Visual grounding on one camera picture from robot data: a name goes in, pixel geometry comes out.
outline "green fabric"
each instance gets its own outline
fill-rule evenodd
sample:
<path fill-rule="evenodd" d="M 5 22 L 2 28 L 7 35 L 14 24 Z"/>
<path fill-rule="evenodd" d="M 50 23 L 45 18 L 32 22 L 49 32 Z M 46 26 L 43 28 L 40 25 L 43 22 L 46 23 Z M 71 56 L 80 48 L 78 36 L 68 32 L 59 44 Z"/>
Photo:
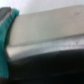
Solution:
<path fill-rule="evenodd" d="M 4 49 L 5 38 L 12 21 L 18 14 L 19 11 L 13 9 L 12 12 L 8 16 L 6 16 L 6 18 L 2 22 L 0 22 L 0 77 L 2 78 L 9 77 L 6 53 Z"/>

